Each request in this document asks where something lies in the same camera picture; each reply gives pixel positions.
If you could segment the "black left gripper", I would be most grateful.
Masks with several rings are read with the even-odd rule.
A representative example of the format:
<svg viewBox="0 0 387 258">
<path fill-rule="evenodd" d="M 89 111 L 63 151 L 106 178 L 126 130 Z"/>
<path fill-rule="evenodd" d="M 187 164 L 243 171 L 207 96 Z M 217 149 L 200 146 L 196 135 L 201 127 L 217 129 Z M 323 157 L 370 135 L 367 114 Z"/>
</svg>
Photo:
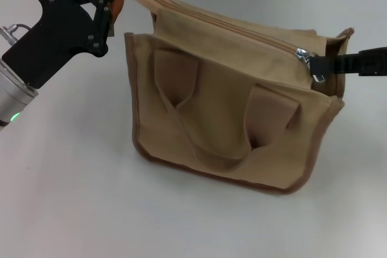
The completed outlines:
<svg viewBox="0 0 387 258">
<path fill-rule="evenodd" d="M 40 20 L 3 55 L 3 61 L 35 89 L 80 53 L 103 57 L 113 22 L 113 0 L 39 0 Z"/>
</svg>

